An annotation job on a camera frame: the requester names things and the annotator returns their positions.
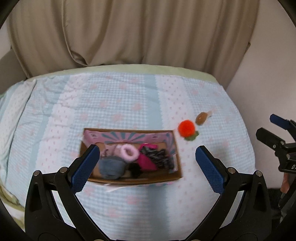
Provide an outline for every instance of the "curtain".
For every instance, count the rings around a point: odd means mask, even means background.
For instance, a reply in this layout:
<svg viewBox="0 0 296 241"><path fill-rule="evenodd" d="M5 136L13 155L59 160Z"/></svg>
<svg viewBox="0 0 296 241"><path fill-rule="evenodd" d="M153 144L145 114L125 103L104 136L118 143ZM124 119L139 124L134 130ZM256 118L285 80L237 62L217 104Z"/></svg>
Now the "curtain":
<svg viewBox="0 0 296 241"><path fill-rule="evenodd" d="M153 64L212 74L226 87L259 0L20 0L8 19L27 77L84 66Z"/></svg>

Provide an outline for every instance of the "screw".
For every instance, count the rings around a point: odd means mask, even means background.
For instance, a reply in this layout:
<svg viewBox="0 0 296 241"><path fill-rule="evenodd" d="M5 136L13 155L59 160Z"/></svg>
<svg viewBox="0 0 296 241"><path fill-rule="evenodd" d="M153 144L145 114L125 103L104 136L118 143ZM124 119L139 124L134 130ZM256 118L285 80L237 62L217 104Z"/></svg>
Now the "screw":
<svg viewBox="0 0 296 241"><path fill-rule="evenodd" d="M68 168L66 167L61 167L61 169L59 170L59 172L61 173L65 173L68 170Z"/></svg>
<svg viewBox="0 0 296 241"><path fill-rule="evenodd" d="M228 168L228 171L229 171L231 174L234 174L234 173L235 173L235 169L234 169L233 167Z"/></svg>
<svg viewBox="0 0 296 241"><path fill-rule="evenodd" d="M39 174L40 174L40 171L39 170L36 170L36 171L33 172L33 175L34 176L38 176Z"/></svg>
<svg viewBox="0 0 296 241"><path fill-rule="evenodd" d="M261 177L262 176L262 172L256 171L256 175L259 176L259 177Z"/></svg>

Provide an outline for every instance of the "red pom-pom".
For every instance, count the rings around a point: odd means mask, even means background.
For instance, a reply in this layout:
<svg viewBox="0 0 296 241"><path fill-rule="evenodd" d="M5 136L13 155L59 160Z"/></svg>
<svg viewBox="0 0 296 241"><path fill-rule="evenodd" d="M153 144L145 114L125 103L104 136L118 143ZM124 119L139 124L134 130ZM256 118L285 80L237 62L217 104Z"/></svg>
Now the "red pom-pom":
<svg viewBox="0 0 296 241"><path fill-rule="evenodd" d="M184 120L178 126L178 131L182 137L192 136L195 133L194 123L190 120Z"/></svg>

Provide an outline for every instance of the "blue textured pad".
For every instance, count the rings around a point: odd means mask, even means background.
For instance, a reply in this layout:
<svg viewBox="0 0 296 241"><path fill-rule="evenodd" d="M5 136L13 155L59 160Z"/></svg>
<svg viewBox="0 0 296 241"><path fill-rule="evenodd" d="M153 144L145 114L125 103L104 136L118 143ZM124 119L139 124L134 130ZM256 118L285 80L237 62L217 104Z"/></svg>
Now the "blue textured pad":
<svg viewBox="0 0 296 241"><path fill-rule="evenodd" d="M213 191L222 194L224 192L224 178L200 147L198 147L195 151L195 159Z"/></svg>
<svg viewBox="0 0 296 241"><path fill-rule="evenodd" d="M279 117L279 116L277 116L275 114L272 114L269 117L269 119L270 119L271 123L283 128L285 130L290 128L290 122L288 120L285 120L285 119L283 119L283 118L281 118L281 117Z"/></svg>
<svg viewBox="0 0 296 241"><path fill-rule="evenodd" d="M90 153L85 157L81 165L78 167L77 171L72 175L71 184L72 192L81 192L84 185L87 182L92 170L100 159L100 149L98 146L90 151Z"/></svg>

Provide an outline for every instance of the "wall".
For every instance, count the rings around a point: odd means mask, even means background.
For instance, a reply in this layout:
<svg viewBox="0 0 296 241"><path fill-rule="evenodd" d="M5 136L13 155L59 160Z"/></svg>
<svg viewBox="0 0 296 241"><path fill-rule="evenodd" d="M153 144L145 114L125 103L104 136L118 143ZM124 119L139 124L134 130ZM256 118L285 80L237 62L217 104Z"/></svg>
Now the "wall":
<svg viewBox="0 0 296 241"><path fill-rule="evenodd" d="M296 120L296 28L277 0L261 0L251 46L227 88L247 126L268 187L280 187L283 173L274 152L256 140L264 127L287 142L287 131L271 124L274 113Z"/></svg>
<svg viewBox="0 0 296 241"><path fill-rule="evenodd" d="M6 22L0 29L0 59L10 50L10 42Z"/></svg>

